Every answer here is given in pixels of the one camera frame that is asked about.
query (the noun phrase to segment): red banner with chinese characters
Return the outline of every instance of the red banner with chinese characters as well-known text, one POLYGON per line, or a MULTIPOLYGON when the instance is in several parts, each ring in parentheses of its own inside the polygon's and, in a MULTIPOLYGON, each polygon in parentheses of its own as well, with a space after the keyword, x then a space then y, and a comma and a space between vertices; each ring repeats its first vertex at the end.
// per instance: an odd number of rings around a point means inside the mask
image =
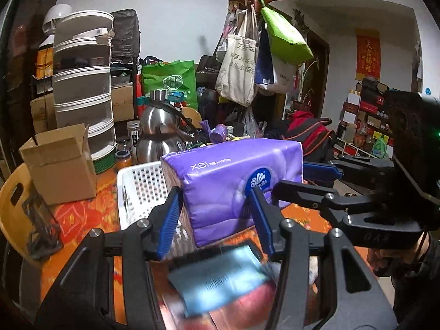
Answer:
POLYGON ((356 79, 381 78, 381 41, 375 31, 357 30, 356 79))

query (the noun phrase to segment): green shopping bag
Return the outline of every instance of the green shopping bag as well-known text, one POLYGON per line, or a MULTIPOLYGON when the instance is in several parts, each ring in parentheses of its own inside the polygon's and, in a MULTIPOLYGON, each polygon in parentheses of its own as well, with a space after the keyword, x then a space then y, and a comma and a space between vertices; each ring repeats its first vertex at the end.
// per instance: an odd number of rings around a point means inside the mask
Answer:
POLYGON ((193 60, 184 62, 175 60, 168 65, 164 63, 145 65, 142 66, 142 77, 145 93, 154 89, 181 91, 185 95, 186 105, 198 109, 193 60))
POLYGON ((269 7, 263 7, 261 15, 268 25, 272 54, 291 65, 300 65, 313 58, 313 53, 303 36, 284 16, 269 7))

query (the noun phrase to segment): purple tissue pack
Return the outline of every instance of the purple tissue pack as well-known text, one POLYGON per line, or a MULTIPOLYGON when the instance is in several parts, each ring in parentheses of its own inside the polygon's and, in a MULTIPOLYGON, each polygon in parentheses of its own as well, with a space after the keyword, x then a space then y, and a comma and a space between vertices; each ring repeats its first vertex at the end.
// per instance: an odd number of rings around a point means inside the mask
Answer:
POLYGON ((197 247, 254 224, 244 207, 250 189, 271 191, 280 180, 302 182, 301 143, 243 139, 170 153, 161 159, 168 190, 183 190, 180 220, 197 247))

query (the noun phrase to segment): patterned tablecloth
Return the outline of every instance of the patterned tablecloth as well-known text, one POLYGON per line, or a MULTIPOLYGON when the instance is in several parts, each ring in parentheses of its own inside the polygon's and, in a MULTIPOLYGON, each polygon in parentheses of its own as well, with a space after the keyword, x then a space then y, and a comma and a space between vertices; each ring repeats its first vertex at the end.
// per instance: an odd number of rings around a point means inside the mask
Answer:
MULTIPOLYGON (((58 205, 55 208, 54 216, 61 226, 61 240, 64 248, 52 255, 42 267, 40 278, 41 300, 44 299, 59 272, 90 229, 101 228, 105 232, 120 229, 116 182, 116 169, 107 170, 98 175, 96 198, 58 205)), ((329 223, 320 217, 315 210, 290 205, 283 209, 282 213, 285 217, 295 219, 306 229, 327 232, 331 228, 329 223)), ((260 247, 257 233, 253 228, 245 230, 223 243, 238 244, 246 239, 252 239, 260 247)), ((366 249, 358 248, 358 252, 363 259, 366 259, 366 249)), ((174 292, 168 283, 167 274, 168 269, 165 264, 155 263, 153 265, 155 289, 159 295, 174 292)), ((125 323, 122 259, 120 257, 115 258, 114 305, 116 320, 125 323)))

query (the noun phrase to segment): green mesh basket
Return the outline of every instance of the green mesh basket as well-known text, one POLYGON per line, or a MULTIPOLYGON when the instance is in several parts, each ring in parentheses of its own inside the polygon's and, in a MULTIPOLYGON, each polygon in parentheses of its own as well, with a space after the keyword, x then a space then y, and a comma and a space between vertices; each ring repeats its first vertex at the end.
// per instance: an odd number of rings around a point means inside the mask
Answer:
POLYGON ((101 157, 100 159, 93 161, 93 165, 95 166, 95 171, 97 174, 107 171, 109 168, 114 166, 114 164, 116 163, 114 158, 115 149, 116 148, 114 148, 111 152, 101 157))

